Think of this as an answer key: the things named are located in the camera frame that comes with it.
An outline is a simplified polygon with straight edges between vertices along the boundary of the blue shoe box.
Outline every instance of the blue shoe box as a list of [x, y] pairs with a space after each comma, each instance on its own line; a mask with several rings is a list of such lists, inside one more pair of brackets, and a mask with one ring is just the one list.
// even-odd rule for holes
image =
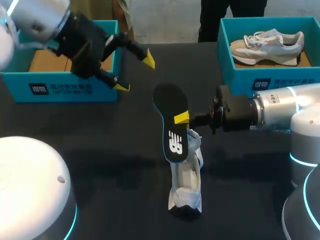
[[[256, 32], [277, 29], [283, 34], [304, 33], [304, 52], [311, 67], [235, 66], [230, 43], [253, 36]], [[248, 97], [256, 91], [320, 83], [320, 25], [314, 17], [245, 17], [223, 18], [217, 42], [217, 56], [224, 84], [235, 95]]]
[[[118, 22], [95, 21], [109, 34], [118, 32]], [[19, 34], [21, 43], [31, 39]], [[69, 71], [28, 72], [36, 49], [15, 50], [2, 78], [16, 103], [110, 103], [117, 102], [118, 92], [95, 77], [81, 79]], [[112, 54], [111, 73], [119, 76], [122, 49]]]

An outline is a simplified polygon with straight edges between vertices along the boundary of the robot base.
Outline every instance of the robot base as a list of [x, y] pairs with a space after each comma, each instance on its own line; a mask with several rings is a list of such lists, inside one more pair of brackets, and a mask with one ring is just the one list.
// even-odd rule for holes
[[0, 138], [0, 212], [0, 239], [71, 239], [77, 205], [67, 165], [52, 147]]
[[282, 227], [287, 240], [320, 239], [320, 168], [316, 167], [287, 198]]

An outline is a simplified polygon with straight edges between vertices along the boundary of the black pants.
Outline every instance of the black pants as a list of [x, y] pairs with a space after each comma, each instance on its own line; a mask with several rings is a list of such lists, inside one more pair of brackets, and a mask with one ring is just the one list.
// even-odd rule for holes
[[216, 42], [220, 19], [230, 6], [234, 18], [263, 17], [267, 0], [201, 0], [198, 42]]

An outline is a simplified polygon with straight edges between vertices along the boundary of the person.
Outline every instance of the person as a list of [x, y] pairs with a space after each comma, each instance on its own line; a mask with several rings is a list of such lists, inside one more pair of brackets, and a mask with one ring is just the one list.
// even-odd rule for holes
[[135, 39], [126, 0], [70, 0], [70, 8], [90, 20], [117, 20], [119, 30], [127, 32], [129, 39]]
[[198, 42], [216, 42], [220, 20], [230, 6], [234, 18], [263, 17], [267, 0], [201, 0]]

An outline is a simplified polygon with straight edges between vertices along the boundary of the shoe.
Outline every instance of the shoe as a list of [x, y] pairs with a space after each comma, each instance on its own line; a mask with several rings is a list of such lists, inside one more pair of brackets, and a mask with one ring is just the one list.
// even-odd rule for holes
[[180, 163], [170, 163], [172, 188], [169, 195], [169, 211], [184, 220], [198, 218], [202, 212], [200, 169], [204, 164], [201, 154], [201, 137], [187, 130], [188, 156]]
[[304, 34], [288, 35], [276, 29], [256, 32], [253, 36], [244, 36], [230, 44], [234, 59], [253, 66], [262, 60], [271, 60], [277, 64], [296, 66], [304, 49]]

